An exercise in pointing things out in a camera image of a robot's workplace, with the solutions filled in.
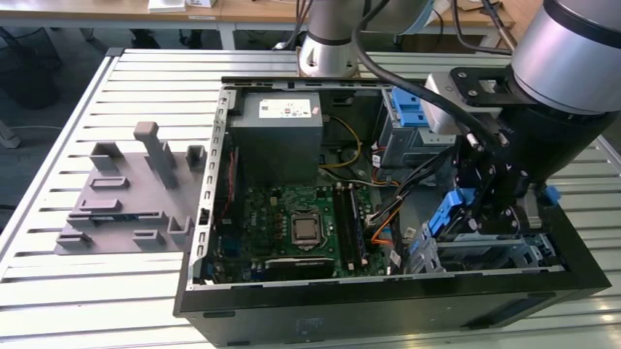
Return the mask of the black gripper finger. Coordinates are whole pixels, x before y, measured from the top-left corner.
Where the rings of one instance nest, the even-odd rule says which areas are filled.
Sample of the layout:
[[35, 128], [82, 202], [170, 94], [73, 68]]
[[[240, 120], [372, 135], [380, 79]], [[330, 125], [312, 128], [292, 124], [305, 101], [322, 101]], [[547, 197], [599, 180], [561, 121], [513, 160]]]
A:
[[456, 188], [473, 188], [487, 191], [491, 185], [491, 163], [485, 148], [480, 145], [460, 145], [453, 156]]
[[523, 231], [523, 208], [509, 205], [491, 194], [477, 192], [467, 206], [467, 225], [476, 233], [520, 233]]

